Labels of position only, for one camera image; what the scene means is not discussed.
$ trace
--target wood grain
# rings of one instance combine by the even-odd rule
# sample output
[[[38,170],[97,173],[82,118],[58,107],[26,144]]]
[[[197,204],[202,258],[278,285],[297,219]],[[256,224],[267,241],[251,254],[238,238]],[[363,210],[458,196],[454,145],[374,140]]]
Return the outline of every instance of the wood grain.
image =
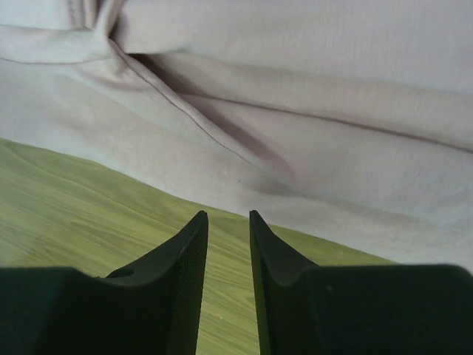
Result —
[[[210,234],[198,354],[258,354],[248,219],[173,197],[86,160],[0,140],[0,265],[105,276],[160,245],[199,210]],[[273,230],[321,265],[388,263]]]

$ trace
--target light pink sheet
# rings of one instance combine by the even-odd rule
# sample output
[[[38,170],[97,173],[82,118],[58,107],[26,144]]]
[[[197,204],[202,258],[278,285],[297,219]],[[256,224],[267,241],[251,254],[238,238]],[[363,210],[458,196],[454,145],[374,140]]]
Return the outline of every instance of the light pink sheet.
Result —
[[[473,269],[471,1],[68,2],[0,1],[1,137]]]

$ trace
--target stitching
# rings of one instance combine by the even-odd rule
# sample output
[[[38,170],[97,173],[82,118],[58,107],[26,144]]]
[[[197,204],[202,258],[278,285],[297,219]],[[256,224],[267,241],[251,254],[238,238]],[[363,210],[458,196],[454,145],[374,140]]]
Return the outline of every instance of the stitching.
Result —
[[[236,152],[235,149],[232,149],[231,147],[227,146],[227,144],[221,142],[219,139],[215,138],[215,136],[209,132],[211,129],[205,126],[204,122],[199,122],[197,119],[195,119],[192,115],[191,112],[188,112],[188,110],[185,107],[182,107],[174,102],[174,100],[171,99],[171,97],[165,93],[162,92],[159,88],[157,88],[155,85],[153,85],[152,82],[150,82],[148,79],[146,79],[141,73],[139,73],[137,70],[134,69],[133,66],[131,66],[128,61],[126,60],[127,55],[125,53],[122,53],[120,50],[117,50],[115,46],[112,45],[112,49],[115,51],[115,54],[118,56],[118,58],[125,64],[125,66],[130,69],[139,79],[141,79],[143,82],[147,83],[157,94],[159,94],[161,97],[165,98],[169,103],[171,103],[172,106],[174,106],[176,109],[180,110],[183,112],[190,120],[193,122],[204,134],[206,134],[213,142],[218,144],[224,149],[227,149],[230,153],[235,154],[237,157],[243,159],[250,165],[256,167],[259,171],[266,173],[266,171],[258,165],[258,163],[261,163],[261,159],[257,157],[253,152],[248,151],[246,148],[244,148],[239,142],[235,141],[233,138],[230,138],[233,143],[236,145],[236,148],[240,150],[240,152]],[[140,65],[143,67],[145,71],[148,71],[148,68],[144,67],[141,63]]]
[[[67,6],[69,8],[69,13],[71,15],[71,22],[72,22],[72,26],[73,27],[76,27],[77,26],[77,18],[75,17],[75,6],[73,4],[73,1],[74,0],[69,0],[67,2]]]
[[[82,27],[87,27],[87,17],[86,17],[86,5],[84,1],[81,1],[81,15],[82,15]]]
[[[88,59],[85,61],[67,61],[67,62],[43,62],[43,61],[16,61],[14,59],[8,59],[8,58],[3,58],[0,57],[0,61],[9,61],[10,63],[17,63],[17,64],[24,64],[24,65],[45,65],[45,66],[50,66],[50,65],[75,65],[75,64],[85,64],[85,63],[92,63],[94,61],[104,61],[106,59],[113,58],[112,55],[108,55],[107,57],[103,58],[96,58],[96,59]]]

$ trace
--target pink fabric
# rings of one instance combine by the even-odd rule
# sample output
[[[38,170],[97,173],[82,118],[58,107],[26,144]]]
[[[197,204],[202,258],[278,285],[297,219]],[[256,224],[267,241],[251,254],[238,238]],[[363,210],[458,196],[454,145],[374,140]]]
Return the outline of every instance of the pink fabric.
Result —
[[[7,24],[0,136],[473,269],[472,16],[461,0],[141,0],[106,1],[93,30]]]

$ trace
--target black object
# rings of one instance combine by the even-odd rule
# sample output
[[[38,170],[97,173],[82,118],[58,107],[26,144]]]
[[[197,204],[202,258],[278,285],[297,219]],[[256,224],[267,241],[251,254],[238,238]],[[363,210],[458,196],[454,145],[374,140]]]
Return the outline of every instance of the black object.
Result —
[[[262,355],[473,354],[473,278],[457,266],[320,267],[250,213]]]
[[[208,220],[107,278],[0,270],[0,354],[195,354]]]

